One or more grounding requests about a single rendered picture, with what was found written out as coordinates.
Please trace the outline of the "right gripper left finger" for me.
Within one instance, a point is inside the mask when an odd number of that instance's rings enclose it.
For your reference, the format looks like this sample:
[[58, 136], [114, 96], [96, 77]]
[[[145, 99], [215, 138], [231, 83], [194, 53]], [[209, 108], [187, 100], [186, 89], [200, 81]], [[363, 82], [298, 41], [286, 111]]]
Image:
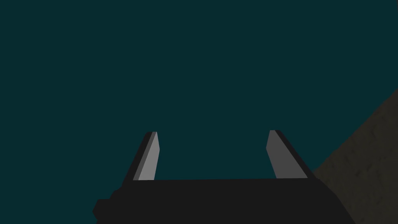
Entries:
[[160, 153], [157, 132], [147, 132], [128, 169], [124, 181], [154, 180]]

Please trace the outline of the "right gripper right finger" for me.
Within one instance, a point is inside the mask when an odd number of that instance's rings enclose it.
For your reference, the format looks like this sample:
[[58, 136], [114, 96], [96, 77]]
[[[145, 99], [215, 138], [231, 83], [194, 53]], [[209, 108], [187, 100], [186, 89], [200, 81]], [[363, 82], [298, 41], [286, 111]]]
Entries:
[[315, 176], [280, 130], [270, 130], [266, 144], [273, 172], [278, 179], [314, 179]]

